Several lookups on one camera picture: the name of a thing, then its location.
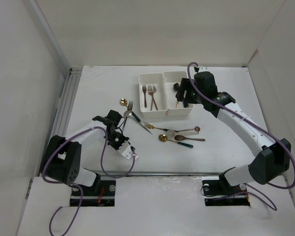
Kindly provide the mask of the black spoon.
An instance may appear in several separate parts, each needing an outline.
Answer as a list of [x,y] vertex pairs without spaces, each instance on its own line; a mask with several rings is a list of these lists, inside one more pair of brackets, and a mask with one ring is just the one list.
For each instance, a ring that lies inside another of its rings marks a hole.
[[[175,84],[173,85],[173,89],[174,89],[174,91],[178,92],[178,91],[179,91],[179,88],[180,88],[179,83],[175,83]],[[188,105],[184,100],[182,101],[182,103],[183,103],[183,107],[184,107],[184,108],[188,108],[188,107],[189,107],[189,105]]]

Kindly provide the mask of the copper long fork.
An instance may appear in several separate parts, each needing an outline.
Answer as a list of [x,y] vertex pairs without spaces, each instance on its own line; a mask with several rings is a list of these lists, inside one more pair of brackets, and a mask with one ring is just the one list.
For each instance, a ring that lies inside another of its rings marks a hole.
[[148,93],[151,96],[150,111],[152,111],[153,107],[155,107],[156,110],[158,111],[158,107],[154,99],[154,94],[156,93],[156,87],[154,85],[148,85]]

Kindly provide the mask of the gold spoon green handle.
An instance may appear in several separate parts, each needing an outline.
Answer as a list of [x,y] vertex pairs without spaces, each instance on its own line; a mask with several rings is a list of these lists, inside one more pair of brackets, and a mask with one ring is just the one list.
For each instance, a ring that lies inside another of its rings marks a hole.
[[181,145],[181,146],[184,146],[184,147],[187,147],[187,148],[193,148],[194,146],[191,145],[191,144],[187,144],[187,143],[183,143],[183,142],[178,142],[178,141],[174,141],[174,140],[170,140],[168,139],[168,137],[165,135],[165,134],[161,134],[158,136],[158,139],[159,141],[161,142],[172,142],[172,143],[175,143],[175,144],[178,144],[178,145]]

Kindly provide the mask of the white measuring scoop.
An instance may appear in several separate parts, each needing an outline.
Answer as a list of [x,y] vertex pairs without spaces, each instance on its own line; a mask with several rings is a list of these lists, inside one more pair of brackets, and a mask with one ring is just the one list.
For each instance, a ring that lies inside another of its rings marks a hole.
[[166,131],[166,136],[170,139],[173,139],[177,135],[190,136],[190,135],[197,135],[197,134],[199,134],[199,131],[196,131],[196,130],[187,130],[187,131],[179,131],[179,132],[176,132],[174,130]]

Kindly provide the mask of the copper small fork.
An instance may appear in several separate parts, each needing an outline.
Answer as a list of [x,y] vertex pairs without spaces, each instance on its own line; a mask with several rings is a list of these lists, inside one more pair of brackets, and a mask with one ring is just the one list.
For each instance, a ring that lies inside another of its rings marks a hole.
[[142,85],[142,91],[143,91],[143,95],[144,95],[144,107],[147,107],[147,99],[146,99],[146,92],[147,92],[147,87],[146,85]]

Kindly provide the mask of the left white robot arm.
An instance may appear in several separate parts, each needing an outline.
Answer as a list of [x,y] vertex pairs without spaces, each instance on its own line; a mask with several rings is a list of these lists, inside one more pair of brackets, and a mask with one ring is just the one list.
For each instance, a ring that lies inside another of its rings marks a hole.
[[116,150],[127,160],[135,156],[134,147],[129,138],[118,130],[122,115],[110,110],[107,116],[94,117],[80,130],[65,136],[54,135],[48,143],[39,172],[44,180],[50,183],[63,183],[68,186],[80,185],[89,195],[100,190],[100,175],[82,168],[82,152],[89,145],[101,138],[105,144]]

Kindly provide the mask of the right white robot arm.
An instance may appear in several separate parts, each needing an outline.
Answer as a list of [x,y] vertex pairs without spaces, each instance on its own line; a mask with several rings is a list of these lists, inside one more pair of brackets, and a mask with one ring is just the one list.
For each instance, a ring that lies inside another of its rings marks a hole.
[[176,99],[202,104],[206,111],[229,126],[255,157],[250,164],[230,168],[219,175],[218,188],[222,193],[228,194],[242,183],[267,184],[289,169],[289,141],[276,140],[258,127],[231,95],[218,91],[212,73],[198,72],[192,80],[182,78]]

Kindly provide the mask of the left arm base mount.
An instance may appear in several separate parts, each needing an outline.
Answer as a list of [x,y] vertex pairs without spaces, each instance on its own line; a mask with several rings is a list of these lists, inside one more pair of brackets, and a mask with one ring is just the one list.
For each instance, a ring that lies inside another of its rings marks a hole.
[[82,207],[115,206],[115,179],[81,169],[74,183],[80,185],[82,188]]

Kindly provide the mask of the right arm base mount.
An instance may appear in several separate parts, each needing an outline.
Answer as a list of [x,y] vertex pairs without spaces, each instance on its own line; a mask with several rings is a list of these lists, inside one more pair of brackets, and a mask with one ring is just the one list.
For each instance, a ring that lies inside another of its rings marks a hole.
[[245,194],[238,194],[246,191],[240,188],[240,185],[230,186],[226,181],[225,172],[218,176],[207,176],[202,178],[201,194],[205,197],[205,206],[207,207],[234,207],[234,206],[250,206],[249,197]]

